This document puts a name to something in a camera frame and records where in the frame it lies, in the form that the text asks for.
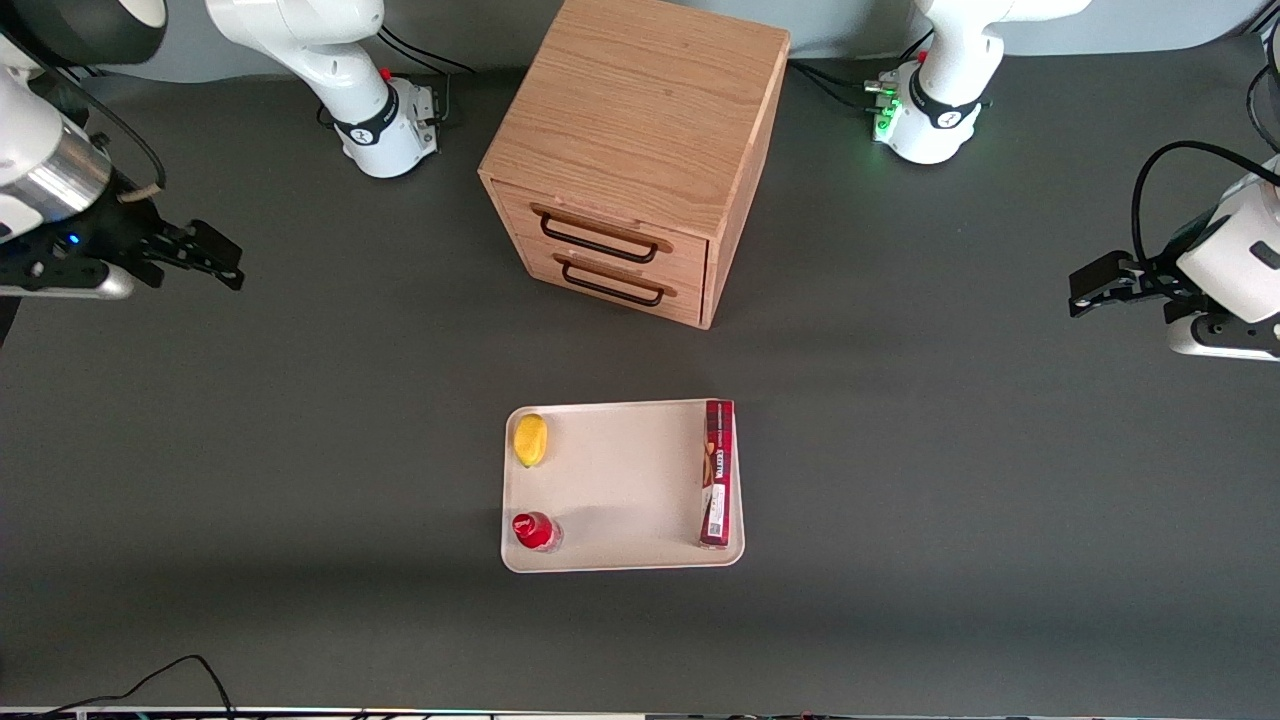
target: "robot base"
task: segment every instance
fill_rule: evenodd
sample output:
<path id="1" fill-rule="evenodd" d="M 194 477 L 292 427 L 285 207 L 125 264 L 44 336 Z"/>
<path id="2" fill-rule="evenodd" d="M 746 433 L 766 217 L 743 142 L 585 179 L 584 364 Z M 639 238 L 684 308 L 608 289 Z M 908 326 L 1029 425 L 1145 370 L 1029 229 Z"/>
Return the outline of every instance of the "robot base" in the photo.
<path id="1" fill-rule="evenodd" d="M 954 127 L 934 127 L 929 115 L 916 106 L 911 94 L 899 90 L 906 87 L 905 81 L 919 67 L 920 64 L 915 60 L 904 63 L 895 70 L 881 73 L 879 82 L 874 83 L 874 90 L 872 88 L 873 83 L 868 83 L 868 90 L 886 92 L 881 88 L 891 88 L 895 90 L 896 96 L 896 100 L 891 100 L 888 105 L 878 102 L 883 109 L 876 115 L 872 140 L 888 145 L 905 160 L 920 165 L 936 165 L 950 160 L 960 150 L 960 146 L 973 137 L 973 122 L 982 111 L 982 106 L 975 108 Z"/>
<path id="2" fill-rule="evenodd" d="M 403 78 L 388 83 L 399 96 L 396 120 L 383 131 L 378 142 L 358 145 L 335 131 L 342 138 L 342 151 L 356 165 L 375 178 L 403 176 L 417 167 L 422 158 L 439 150 L 435 120 L 435 94 Z"/>

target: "drawer handle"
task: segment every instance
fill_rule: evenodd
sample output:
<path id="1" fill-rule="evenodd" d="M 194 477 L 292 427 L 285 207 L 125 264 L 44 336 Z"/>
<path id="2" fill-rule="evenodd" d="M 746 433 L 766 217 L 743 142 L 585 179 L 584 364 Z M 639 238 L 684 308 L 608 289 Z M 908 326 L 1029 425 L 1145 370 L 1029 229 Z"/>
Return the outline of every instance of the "drawer handle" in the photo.
<path id="1" fill-rule="evenodd" d="M 640 305 L 641 307 L 657 307 L 658 304 L 662 302 L 662 296 L 666 295 L 666 292 L 667 292 L 666 288 L 662 288 L 662 287 L 646 287 L 645 290 L 652 290 L 652 291 L 654 291 L 654 292 L 658 293 L 657 296 L 654 296 L 652 299 L 648 299 L 648 297 L 640 297 L 640 296 L 636 296 L 636 295 L 622 292 L 621 290 L 613 290 L 612 287 L 605 287 L 603 284 L 598 284 L 598 283 L 594 283 L 591 281 L 584 281 L 581 278 L 575 278 L 573 275 L 568 274 L 568 272 L 571 269 L 579 269 L 579 270 L 581 270 L 582 268 L 575 266 L 573 263 L 571 263 L 570 260 L 567 260 L 564 258 L 556 258 L 556 259 L 559 260 L 559 263 L 561 263 L 561 274 L 564 277 L 564 282 L 567 282 L 568 284 L 576 284 L 577 287 L 585 287 L 586 290 L 590 290 L 593 292 L 603 292 L 604 295 L 608 295 L 609 297 L 617 297 L 618 300 L 626 300 L 627 302 L 634 302 L 636 305 Z M 609 277 L 609 279 L 614 279 L 614 281 L 618 281 L 618 282 L 627 282 L 627 281 L 623 281 L 622 278 Z"/>
<path id="2" fill-rule="evenodd" d="M 626 260 L 628 263 L 652 263 L 653 259 L 658 256 L 658 243 L 657 242 L 649 242 L 649 243 L 646 243 L 646 245 L 649 245 L 649 252 L 645 252 L 644 255 L 637 255 L 635 252 L 627 252 L 626 250 L 618 250 L 616 247 L 609 247 L 608 245 L 600 245 L 599 242 L 591 242 L 590 240 L 586 240 L 586 238 L 582 238 L 582 237 L 572 236 L 572 234 L 563 233 L 563 232 L 559 232 L 559 231 L 553 231 L 552 228 L 547 227 L 547 223 L 552 222 L 552 214 L 547 213 L 547 211 L 543 211 L 543 213 L 540 213 L 540 215 L 543 217 L 543 223 L 541 223 L 541 225 L 543 225 L 543 234 L 545 234 L 547 237 L 552 237 L 552 238 L 567 242 L 570 245 L 576 245 L 579 247 L 585 247 L 586 250 L 594 250 L 596 252 L 604 252 L 605 255 L 611 255 L 613 258 L 617 258 L 618 260 Z"/>

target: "drawer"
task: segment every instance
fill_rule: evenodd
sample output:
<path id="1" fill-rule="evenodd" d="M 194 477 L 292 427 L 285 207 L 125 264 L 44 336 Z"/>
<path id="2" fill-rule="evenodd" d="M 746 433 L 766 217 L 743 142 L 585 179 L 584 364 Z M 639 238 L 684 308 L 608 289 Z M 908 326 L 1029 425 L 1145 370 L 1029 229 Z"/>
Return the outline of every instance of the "drawer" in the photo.
<path id="1" fill-rule="evenodd" d="M 493 187 L 526 266 L 526 249 L 540 247 L 543 254 L 549 249 L 575 261 L 616 270 L 622 277 L 691 288 L 694 295 L 701 296 L 707 241 L 659 228 L 641 229 L 637 223 L 608 220 L 503 182 L 494 182 Z"/>
<path id="2" fill-rule="evenodd" d="M 653 279 L 617 264 L 605 264 L 577 250 L 563 250 L 549 242 L 522 243 L 521 255 L 529 274 L 568 290 L 575 290 L 686 325 L 701 320 L 701 286 L 677 279 Z"/>

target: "black cable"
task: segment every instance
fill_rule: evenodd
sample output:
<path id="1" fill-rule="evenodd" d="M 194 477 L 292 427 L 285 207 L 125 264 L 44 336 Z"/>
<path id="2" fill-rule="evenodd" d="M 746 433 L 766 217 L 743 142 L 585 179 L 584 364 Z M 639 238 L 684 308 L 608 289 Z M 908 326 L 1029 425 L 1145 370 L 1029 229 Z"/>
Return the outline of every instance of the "black cable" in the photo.
<path id="1" fill-rule="evenodd" d="M 897 59 L 899 60 L 905 60 L 905 59 L 910 58 L 911 53 L 915 53 L 916 49 L 919 49 L 922 45 L 924 45 L 924 41 L 928 40 L 931 36 L 933 36 L 933 29 L 929 29 L 929 32 L 922 35 L 920 38 L 916 40 L 915 42 L 913 42 L 910 47 L 908 47 L 906 50 L 902 50 L 902 54 L 899 55 Z"/>
<path id="2" fill-rule="evenodd" d="M 808 63 L 801 63 L 800 60 L 787 60 L 787 64 L 791 65 L 792 68 L 796 68 L 797 70 L 800 70 L 803 73 L 818 76 L 822 79 L 829 82 L 831 85 L 838 85 L 841 87 L 856 87 L 859 90 L 861 90 L 861 87 L 863 87 L 863 83 L 860 83 L 860 82 L 854 82 L 851 79 L 844 79 L 844 78 L 836 77 L 836 76 L 833 76 L 833 74 L 831 74 L 828 72 L 819 70 L 818 68 L 815 68 L 815 67 L 813 67 L 813 65 L 810 65 Z"/>
<path id="3" fill-rule="evenodd" d="M 325 111 L 325 106 L 324 106 L 324 102 L 321 102 L 320 106 L 316 108 L 316 122 L 320 123 L 320 127 L 323 127 L 324 129 L 333 129 L 333 120 L 330 119 L 329 122 L 325 122 L 324 120 L 324 111 Z"/>
<path id="4" fill-rule="evenodd" d="M 855 110 L 865 110 L 868 108 L 868 105 L 860 105 L 858 102 L 854 102 L 852 100 L 849 100 L 847 97 L 841 97 L 835 90 L 827 87 L 827 85 L 824 82 L 822 82 L 822 78 L 819 76 L 809 74 L 808 65 L 800 65 L 800 64 L 792 63 L 791 68 L 795 69 L 801 76 L 809 78 L 814 85 L 818 86 L 818 90 L 822 90 L 823 92 L 826 92 L 836 102 L 840 102 L 841 105 L 845 105 L 846 108 L 854 108 Z"/>
<path id="5" fill-rule="evenodd" d="M 436 74 L 442 74 L 442 76 L 443 74 L 448 74 L 444 70 L 442 70 L 440 68 L 433 65 L 431 63 L 428 63 L 426 60 L 424 60 L 421 58 L 416 58 L 416 56 L 411 55 L 407 50 L 401 50 L 401 47 L 397 46 L 396 44 L 393 44 L 390 40 L 388 40 L 387 36 L 381 33 L 381 31 L 378 32 L 378 40 L 381 40 L 384 45 L 387 45 L 392 50 L 399 53 L 401 55 L 408 58 L 410 60 L 417 63 L 419 65 L 422 65 L 424 68 L 435 70 Z"/>
<path id="6" fill-rule="evenodd" d="M 146 678 L 142 678 L 141 680 L 138 680 L 132 688 L 129 688 L 123 694 L 104 694 L 104 696 L 97 696 L 97 697 L 90 697 L 90 698 L 84 698 L 84 700 L 77 701 L 77 702 L 67 703 L 67 705 L 64 705 L 61 707 L 55 707 L 54 710 L 50 710 L 50 711 L 46 711 L 46 712 L 28 712 L 28 714 L 24 714 L 24 715 L 18 715 L 18 717 L 27 717 L 27 716 L 50 717 L 52 715 L 59 715 L 61 712 L 67 712 L 68 710 L 74 710 L 77 707 L 100 706 L 100 705 L 105 705 L 108 702 L 115 702 L 115 701 L 125 700 L 127 697 L 129 697 L 133 693 L 136 693 L 140 689 L 142 689 L 142 685 L 150 683 L 156 676 L 163 675 L 164 673 L 166 673 L 168 670 L 170 670 L 173 666 L 175 666 L 175 665 L 178 665 L 180 662 L 184 662 L 187 660 L 195 660 L 196 662 L 200 662 L 201 666 L 204 666 L 205 673 L 209 674 L 209 678 L 214 680 L 214 685 L 218 688 L 218 697 L 223 701 L 223 707 L 227 710 L 227 716 L 228 717 L 234 716 L 236 710 L 234 710 L 234 706 L 232 705 L 230 697 L 227 694 L 227 688 L 223 687 L 223 682 L 218 678 L 218 673 L 214 673 L 214 669 L 209 665 L 209 661 L 206 661 L 204 657 L 198 656 L 198 655 L 183 655 L 178 660 L 174 660 L 173 662 L 165 665 L 164 667 L 161 667 L 159 670 L 155 670 L 154 673 L 151 673 Z"/>
<path id="7" fill-rule="evenodd" d="M 1262 122 L 1258 119 L 1258 108 L 1257 108 L 1258 83 L 1261 83 L 1262 78 L 1266 77 L 1270 72 L 1271 68 L 1268 65 L 1263 65 L 1262 69 L 1258 70 L 1258 74 L 1253 76 L 1253 81 L 1249 82 L 1249 91 L 1244 94 L 1244 110 L 1249 114 L 1249 123 L 1253 124 L 1253 129 L 1256 129 L 1258 135 L 1262 137 L 1262 140 L 1266 141 L 1267 146 L 1271 147 L 1271 151 L 1280 152 L 1280 141 L 1276 141 L 1276 137 L 1271 135 L 1271 131 L 1263 127 Z"/>
<path id="8" fill-rule="evenodd" d="M 45 70 L 55 79 L 64 79 L 64 76 L 59 73 L 56 68 L 46 63 L 45 59 L 41 58 L 40 55 L 32 53 L 31 50 L 27 50 L 27 47 L 8 29 L 0 27 L 0 35 L 4 35 L 4 37 L 9 40 L 9 42 L 12 42 L 13 46 L 17 47 L 19 53 L 35 60 L 36 64 L 40 65 L 40 69 Z M 160 190 L 164 190 L 165 182 L 168 181 L 168 176 L 165 174 L 164 170 L 164 163 L 160 161 L 160 156 L 156 155 L 156 151 L 152 150 L 150 145 L 147 145 L 147 141 L 142 140 L 142 136 L 138 135 L 137 131 L 134 131 L 132 127 L 129 127 L 128 123 L 122 120 L 119 115 L 113 113 L 111 109 L 104 105 L 97 97 L 90 95 L 87 90 L 84 90 L 83 87 L 81 87 L 74 82 L 67 82 L 67 87 L 69 87 L 73 94 L 78 95 L 81 100 L 88 102 L 90 106 L 92 106 L 95 110 L 102 113 L 106 117 L 106 119 L 111 120 L 111 123 L 114 123 L 115 127 L 124 131 L 124 135 L 129 136 L 129 140 L 132 140 L 140 149 L 142 149 L 142 152 L 146 154 L 147 160 L 151 160 L 151 167 L 155 168 L 156 172 L 155 186 Z"/>
<path id="9" fill-rule="evenodd" d="M 394 44 L 392 44 L 390 40 L 388 40 L 387 37 L 384 37 L 381 35 L 381 31 L 379 31 L 379 33 L 378 33 L 378 40 L 381 40 L 388 47 L 390 47 L 392 50 L 394 50 L 394 51 L 399 53 L 401 55 L 408 58 L 410 60 L 417 63 L 419 65 L 422 65 L 425 68 L 433 69 L 433 70 L 436 72 L 436 74 L 444 76 L 444 111 L 440 113 L 439 117 L 434 122 L 435 123 L 443 123 L 444 120 L 449 119 L 449 110 L 453 108 L 453 73 L 447 73 L 447 72 L 442 70 L 440 68 L 433 65 L 431 63 L 428 63 L 426 60 L 422 60 L 420 58 L 415 58 L 413 55 L 410 55 L 406 50 L 403 50 L 401 47 L 397 47 Z"/>
<path id="10" fill-rule="evenodd" d="M 448 63 L 448 64 L 451 64 L 451 65 L 453 65 L 456 68 L 463 69 L 463 70 L 466 70 L 466 72 L 468 72 L 471 74 L 475 74 L 475 72 L 476 72 L 475 68 L 472 68 L 471 65 L 463 65 L 462 63 L 460 63 L 457 60 L 451 60 L 451 59 L 445 58 L 444 55 L 436 55 L 435 53 L 429 53 L 429 51 L 422 50 L 421 47 L 419 47 L 416 45 L 410 45 L 408 42 L 401 40 L 401 37 L 398 35 L 396 35 L 394 32 L 392 32 L 392 28 L 389 28 L 387 26 L 383 26 L 383 32 L 385 32 L 388 36 L 390 36 L 390 38 L 394 40 L 396 42 L 399 42 L 404 47 L 408 47 L 410 50 L 412 50 L 412 51 L 415 51 L 415 53 L 417 53 L 420 55 L 426 55 L 428 58 L 431 58 L 434 60 L 439 60 L 442 63 Z"/>
<path id="11" fill-rule="evenodd" d="M 1263 168 L 1262 165 L 1254 163 L 1253 160 L 1249 160 L 1244 155 L 1233 152 L 1225 147 L 1210 142 L 1201 142 L 1198 140 L 1179 140 L 1176 142 L 1170 142 L 1169 145 L 1161 147 L 1160 150 L 1156 150 L 1155 152 L 1151 154 L 1149 158 L 1147 158 L 1147 161 L 1143 163 L 1142 169 L 1138 170 L 1138 179 L 1135 179 L 1133 183 L 1133 205 L 1130 206 L 1129 210 L 1130 231 L 1133 232 L 1133 254 L 1138 259 L 1138 265 L 1140 265 L 1143 272 L 1147 274 L 1147 279 L 1151 282 L 1151 286 L 1155 290 L 1160 291 L 1160 293 L 1164 295 L 1165 297 L 1176 301 L 1181 301 L 1185 299 L 1179 297 L 1176 293 L 1174 293 L 1172 288 L 1166 286 L 1158 277 L 1156 277 L 1156 272 L 1151 264 L 1151 259 L 1147 258 L 1147 251 L 1142 245 L 1142 191 L 1143 187 L 1146 187 L 1147 184 L 1147 176 L 1151 174 L 1151 168 L 1155 167 L 1161 158 L 1164 158 L 1165 155 L 1167 155 L 1174 150 L 1178 150 L 1179 147 L 1189 147 L 1192 150 L 1208 152 L 1210 155 L 1217 155 L 1224 160 L 1235 163 L 1240 168 L 1258 176 L 1260 178 L 1267 181 L 1271 184 L 1280 186 L 1280 174 L 1276 174 Z"/>

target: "yellow toy fruit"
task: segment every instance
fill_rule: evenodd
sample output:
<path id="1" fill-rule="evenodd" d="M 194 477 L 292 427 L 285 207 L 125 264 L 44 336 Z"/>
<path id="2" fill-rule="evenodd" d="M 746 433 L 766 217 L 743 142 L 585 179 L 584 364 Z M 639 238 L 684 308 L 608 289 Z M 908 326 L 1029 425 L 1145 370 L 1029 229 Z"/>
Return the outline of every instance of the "yellow toy fruit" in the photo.
<path id="1" fill-rule="evenodd" d="M 516 423 L 516 433 L 511 438 L 512 450 L 525 468 L 532 468 L 547 455 L 547 420 L 541 415 L 529 414 Z"/>

